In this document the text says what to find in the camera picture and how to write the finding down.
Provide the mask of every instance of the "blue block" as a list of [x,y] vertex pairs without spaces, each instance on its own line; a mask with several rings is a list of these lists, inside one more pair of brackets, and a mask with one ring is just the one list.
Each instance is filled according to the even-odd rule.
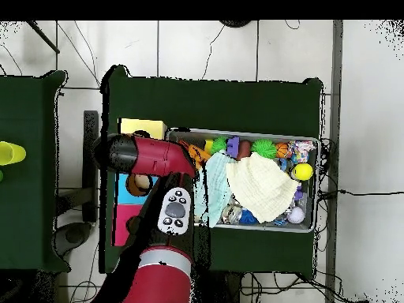
[[[144,204],[148,195],[146,196],[133,196],[126,190],[126,179],[128,174],[119,174],[118,180],[118,204]],[[158,177],[151,177],[153,185],[157,181]]]

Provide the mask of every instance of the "white ball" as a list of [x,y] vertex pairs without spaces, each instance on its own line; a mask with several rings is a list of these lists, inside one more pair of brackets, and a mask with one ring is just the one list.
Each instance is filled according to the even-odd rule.
[[302,223],[304,219],[305,219],[305,213],[303,212],[303,209],[301,209],[300,207],[293,208],[292,212],[287,215],[287,220],[293,224]]

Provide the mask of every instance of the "dark green tablecloth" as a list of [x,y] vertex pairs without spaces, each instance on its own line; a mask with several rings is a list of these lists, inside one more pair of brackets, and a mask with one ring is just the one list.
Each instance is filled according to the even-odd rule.
[[0,166],[0,268],[68,271],[52,250],[55,213],[54,102],[65,72],[0,77],[0,140],[23,146],[21,163]]
[[[136,78],[120,65],[107,73],[106,82],[108,133],[118,131],[118,118],[140,118],[162,120],[168,127],[319,137],[318,79],[296,84]],[[106,271],[113,270],[118,254],[110,246],[113,199],[114,174],[109,173]],[[211,230],[212,270],[300,272],[310,278],[312,251],[313,232]]]

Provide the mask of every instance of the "pink block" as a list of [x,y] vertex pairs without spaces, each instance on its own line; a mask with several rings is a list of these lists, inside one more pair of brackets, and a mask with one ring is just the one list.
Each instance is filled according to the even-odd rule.
[[139,204],[119,204],[117,206],[117,220],[115,230],[115,246],[123,246],[128,239],[129,231],[126,229],[126,222],[140,213],[143,206]]

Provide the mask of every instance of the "purple toy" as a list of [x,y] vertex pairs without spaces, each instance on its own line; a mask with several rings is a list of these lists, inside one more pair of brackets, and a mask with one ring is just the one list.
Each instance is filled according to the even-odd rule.
[[238,145],[240,144],[240,137],[233,137],[227,140],[227,150],[226,154],[228,154],[231,158],[237,158],[238,155]]
[[298,200],[300,200],[302,197],[303,197],[303,192],[301,191],[301,185],[299,185],[299,186],[297,187],[296,193],[294,194],[294,200],[295,200],[295,201],[298,201]]

